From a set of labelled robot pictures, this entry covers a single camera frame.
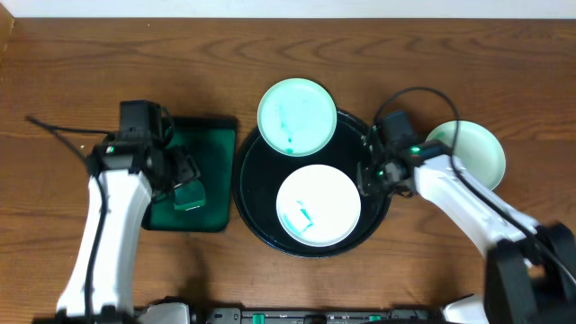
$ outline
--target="black plate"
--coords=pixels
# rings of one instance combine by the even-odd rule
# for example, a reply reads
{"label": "black plate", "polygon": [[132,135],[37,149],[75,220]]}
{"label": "black plate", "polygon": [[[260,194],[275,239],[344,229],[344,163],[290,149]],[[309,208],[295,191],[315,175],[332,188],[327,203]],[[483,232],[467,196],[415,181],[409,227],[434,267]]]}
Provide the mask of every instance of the black plate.
{"label": "black plate", "polygon": [[350,235],[329,247],[310,247],[293,239],[276,215],[280,185],[301,167],[322,164],[344,172],[356,182],[356,165],[370,158],[361,136],[368,126],[355,116],[338,111],[337,127],[330,142],[307,157],[288,157],[270,148],[256,127],[238,151],[232,174],[234,202],[246,225],[267,245],[296,257],[332,257],[357,247],[378,228],[390,199],[361,196],[360,219]]}

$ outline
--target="white backdrop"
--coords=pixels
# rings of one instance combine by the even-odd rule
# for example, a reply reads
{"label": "white backdrop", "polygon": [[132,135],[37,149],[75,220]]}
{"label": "white backdrop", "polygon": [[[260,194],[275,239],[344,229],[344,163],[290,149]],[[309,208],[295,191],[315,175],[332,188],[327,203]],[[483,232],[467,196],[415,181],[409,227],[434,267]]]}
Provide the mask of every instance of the white backdrop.
{"label": "white backdrop", "polygon": [[14,17],[576,18],[576,0],[0,0]]}

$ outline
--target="rectangular green tray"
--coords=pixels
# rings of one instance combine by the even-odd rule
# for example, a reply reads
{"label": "rectangular green tray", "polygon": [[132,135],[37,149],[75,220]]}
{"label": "rectangular green tray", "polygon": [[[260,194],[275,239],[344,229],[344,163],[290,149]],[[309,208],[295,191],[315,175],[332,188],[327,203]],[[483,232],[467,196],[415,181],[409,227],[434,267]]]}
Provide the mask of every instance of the rectangular green tray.
{"label": "rectangular green tray", "polygon": [[217,232],[228,224],[232,163],[238,122],[231,118],[175,117],[175,134],[168,147],[185,145],[200,169],[206,204],[189,211],[174,209],[174,194],[148,207],[146,230]]}

